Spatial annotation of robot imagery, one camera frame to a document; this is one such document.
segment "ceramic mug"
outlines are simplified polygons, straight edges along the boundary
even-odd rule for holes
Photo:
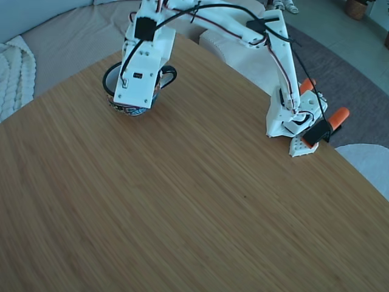
[[[121,113],[125,113],[129,116],[139,116],[140,114],[145,113],[148,110],[148,108],[141,108],[139,106],[125,105],[122,103],[114,102],[115,88],[116,88],[117,79],[119,78],[121,64],[122,62],[113,65],[104,74],[103,87],[104,90],[107,92],[108,102],[115,110],[120,111]],[[176,79],[176,77],[177,77],[177,71],[175,70],[174,67],[172,66],[162,67],[162,69],[159,71],[157,76],[156,85],[154,87],[153,101],[151,102],[151,107],[153,107],[154,103],[156,102],[160,90],[168,86],[170,83],[172,83],[174,79]]]

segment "black mug handle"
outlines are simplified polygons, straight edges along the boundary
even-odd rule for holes
[[[161,86],[160,86],[161,89],[168,86],[171,82],[175,81],[175,79],[177,78],[177,70],[173,66],[166,65],[166,66],[162,67],[162,69],[160,71],[162,72]],[[165,74],[171,74],[171,78],[165,84],[163,84],[162,77]]]

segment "tiled floor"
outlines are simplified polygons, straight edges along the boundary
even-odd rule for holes
[[[344,0],[294,0],[297,15],[284,12],[287,23],[306,33],[365,74],[389,94],[387,33],[365,18],[355,21],[345,15]]]

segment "white robotic arm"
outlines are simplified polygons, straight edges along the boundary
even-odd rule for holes
[[[300,134],[322,116],[319,101],[311,91],[300,96],[291,45],[285,41],[287,30],[282,13],[279,10],[265,12],[266,29],[262,26],[257,31],[246,27],[246,22],[255,17],[250,13],[224,1],[143,0],[126,32],[122,74],[114,101],[151,107],[158,72],[170,59],[174,43],[175,30],[165,23],[180,16],[180,19],[237,40],[245,47],[267,46],[269,57],[277,64],[279,77],[279,86],[274,89],[266,117],[267,135],[294,137]],[[321,104],[325,110],[326,102],[323,100]]]

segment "white 3d-printed part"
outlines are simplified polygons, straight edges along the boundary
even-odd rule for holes
[[[305,143],[301,140],[303,135],[299,134],[296,137],[292,138],[291,146],[289,147],[289,154],[292,157],[311,154],[316,151],[318,147],[318,143],[316,143],[312,148],[309,148]]]

